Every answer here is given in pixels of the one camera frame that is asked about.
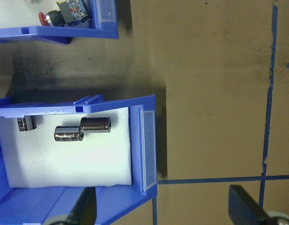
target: blue bin divider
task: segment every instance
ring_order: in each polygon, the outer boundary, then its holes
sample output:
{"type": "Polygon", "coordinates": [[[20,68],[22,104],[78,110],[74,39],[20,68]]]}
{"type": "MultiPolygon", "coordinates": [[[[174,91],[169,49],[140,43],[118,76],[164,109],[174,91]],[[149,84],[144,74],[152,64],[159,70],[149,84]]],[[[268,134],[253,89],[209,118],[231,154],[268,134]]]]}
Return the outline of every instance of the blue bin divider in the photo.
{"type": "Polygon", "coordinates": [[[72,37],[118,39],[115,0],[88,1],[90,5],[89,13],[91,13],[92,19],[85,23],[81,23],[76,27],[28,26],[3,28],[0,29],[0,42],[39,40],[56,44],[68,44],[72,37]],[[114,19],[100,19],[102,15],[112,15],[114,19]]]}
{"type": "MultiPolygon", "coordinates": [[[[95,95],[61,104],[12,104],[8,97],[4,97],[0,99],[0,116],[17,118],[24,115],[95,113],[122,107],[129,107],[132,185],[96,187],[96,224],[107,225],[154,198],[157,194],[156,179],[151,180],[151,175],[156,174],[155,148],[150,144],[151,148],[146,152],[146,160],[143,161],[143,141],[141,140],[143,137],[141,112],[149,112],[147,115],[150,119],[147,126],[155,129],[151,120],[152,112],[154,114],[155,111],[155,96],[104,101],[103,95],[95,95]],[[152,182],[151,187],[143,190],[144,182],[152,182]]],[[[155,131],[145,137],[154,139],[154,133],[155,131]]],[[[53,217],[69,215],[83,189],[82,187],[9,188],[0,149],[0,225],[43,224],[53,217]]]]}

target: white foam insert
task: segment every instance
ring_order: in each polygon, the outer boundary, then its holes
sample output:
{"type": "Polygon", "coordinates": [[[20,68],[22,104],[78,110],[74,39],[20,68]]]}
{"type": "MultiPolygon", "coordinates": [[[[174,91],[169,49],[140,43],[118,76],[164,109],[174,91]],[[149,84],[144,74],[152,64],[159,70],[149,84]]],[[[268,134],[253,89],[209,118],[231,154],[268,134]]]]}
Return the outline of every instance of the white foam insert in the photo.
{"type": "Polygon", "coordinates": [[[88,114],[36,116],[37,128],[19,131],[16,118],[0,117],[0,143],[9,186],[112,186],[131,184],[128,108],[88,114]],[[57,142],[55,127],[78,126],[82,117],[111,118],[110,133],[57,142]]]}
{"type": "Polygon", "coordinates": [[[0,0],[0,28],[41,26],[38,13],[45,14],[59,10],[56,2],[56,0],[0,0]]]}

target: electrolytic capacitor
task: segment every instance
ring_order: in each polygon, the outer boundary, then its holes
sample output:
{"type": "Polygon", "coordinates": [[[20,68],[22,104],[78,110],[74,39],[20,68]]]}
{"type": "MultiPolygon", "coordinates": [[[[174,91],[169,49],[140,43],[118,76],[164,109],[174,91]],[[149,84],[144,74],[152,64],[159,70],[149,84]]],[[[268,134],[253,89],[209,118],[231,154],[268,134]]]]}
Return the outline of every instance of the electrolytic capacitor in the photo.
{"type": "Polygon", "coordinates": [[[83,129],[83,133],[110,133],[111,119],[110,117],[82,117],[80,126],[83,129]]]}
{"type": "Polygon", "coordinates": [[[81,127],[57,126],[54,138],[58,142],[82,141],[84,134],[81,127]]]}
{"type": "Polygon", "coordinates": [[[25,116],[17,118],[19,131],[29,131],[37,128],[35,116],[25,116]]]}

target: brown floor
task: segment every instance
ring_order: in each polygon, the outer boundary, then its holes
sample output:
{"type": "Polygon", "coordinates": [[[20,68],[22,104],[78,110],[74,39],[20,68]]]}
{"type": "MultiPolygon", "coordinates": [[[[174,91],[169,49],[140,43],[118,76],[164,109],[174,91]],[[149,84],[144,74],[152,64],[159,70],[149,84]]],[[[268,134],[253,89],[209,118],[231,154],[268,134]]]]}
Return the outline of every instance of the brown floor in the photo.
{"type": "MultiPolygon", "coordinates": [[[[289,0],[274,3],[267,175],[289,175],[289,0]]],[[[155,93],[160,180],[260,176],[272,9],[269,0],[119,0],[119,40],[0,44],[0,97],[47,102],[155,93]]],[[[259,181],[236,183],[259,201],[259,181]]],[[[159,185],[158,224],[232,224],[229,184],[159,185]]],[[[152,209],[150,201],[114,224],[152,225],[152,209]]],[[[289,180],[266,182],[264,209],[289,214],[289,180]]]]}

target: storage bin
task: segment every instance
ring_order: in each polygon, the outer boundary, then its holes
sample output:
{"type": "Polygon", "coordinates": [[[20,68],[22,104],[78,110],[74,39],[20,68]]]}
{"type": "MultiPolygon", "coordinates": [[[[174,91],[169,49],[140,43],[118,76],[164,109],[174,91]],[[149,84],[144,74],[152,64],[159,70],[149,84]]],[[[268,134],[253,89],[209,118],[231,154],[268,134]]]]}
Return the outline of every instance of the storage bin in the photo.
{"type": "Polygon", "coordinates": [[[91,14],[91,19],[85,22],[85,24],[82,24],[83,27],[87,28],[50,26],[3,28],[0,29],[0,42],[39,40],[57,44],[68,44],[71,37],[118,39],[119,33],[115,0],[88,1],[88,10],[91,14]]]}
{"type": "MultiPolygon", "coordinates": [[[[123,107],[129,107],[132,185],[95,187],[95,224],[106,225],[157,194],[155,96],[104,101],[99,94],[59,104],[12,104],[4,97],[0,99],[0,116],[95,113],[123,107]]],[[[83,187],[9,188],[0,148],[0,225],[50,224],[64,215],[72,216],[73,211],[81,215],[78,199],[80,203],[89,200],[92,195],[88,191],[83,187]]]]}

